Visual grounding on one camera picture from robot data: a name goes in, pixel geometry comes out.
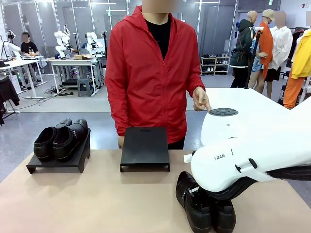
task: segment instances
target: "beige tabletop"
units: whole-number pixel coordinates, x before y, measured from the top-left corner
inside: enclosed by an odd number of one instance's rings
[[[191,233],[175,197],[187,152],[170,152],[170,173],[120,173],[121,150],[93,150],[83,174],[31,175],[29,157],[0,183],[0,233]],[[235,233],[311,232],[311,209],[286,181],[256,183],[233,205]]]

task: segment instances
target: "black shorts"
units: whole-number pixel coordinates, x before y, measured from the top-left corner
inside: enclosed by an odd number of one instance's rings
[[[277,70],[269,69],[265,81],[266,82],[272,82],[273,80],[279,80],[280,79],[281,68],[282,67],[279,67]]]

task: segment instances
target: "floor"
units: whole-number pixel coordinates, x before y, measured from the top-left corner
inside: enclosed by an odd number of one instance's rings
[[[43,95],[44,91],[53,85],[51,76],[44,76],[44,79],[49,83],[36,89],[38,95]],[[202,80],[206,87],[230,87],[233,77],[208,75],[203,76]],[[272,99],[274,101],[278,100],[281,87],[285,83],[286,80],[273,82]],[[20,96],[25,97],[29,93],[28,91]],[[42,129],[55,125],[68,117],[72,120],[84,117],[88,121],[89,127],[92,129],[92,149],[117,149],[117,135],[106,96],[106,89],[102,88],[97,95],[90,98],[78,98],[76,93],[74,96],[55,97],[43,103],[21,98],[18,108],[22,109],[18,121],[6,121],[3,126],[0,126],[0,182],[32,153],[33,142]],[[206,112],[191,111],[193,102],[190,97],[187,97],[187,103],[188,131],[185,149],[195,150],[200,147],[201,126]],[[311,182],[289,182],[311,207]]]

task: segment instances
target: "black shoe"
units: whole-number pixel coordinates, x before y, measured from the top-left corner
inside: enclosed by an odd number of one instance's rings
[[[199,190],[195,194],[190,194],[190,190],[194,188]],[[193,232],[208,233],[211,229],[210,198],[195,179],[185,171],[179,175],[176,197],[186,211],[187,220]]]
[[[71,119],[65,119],[56,126],[45,128],[34,143],[34,153],[42,161],[49,161],[53,158],[53,140],[57,132],[64,126],[72,124]]]
[[[232,233],[236,216],[230,200],[213,199],[211,208],[212,225],[216,233]]]
[[[76,146],[86,138],[87,131],[87,121],[84,118],[62,127],[53,141],[54,158],[62,162],[69,160]]]

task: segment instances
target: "gray stool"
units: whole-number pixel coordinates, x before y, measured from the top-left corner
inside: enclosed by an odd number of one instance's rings
[[[78,79],[78,97],[92,96],[93,88],[89,79]]]

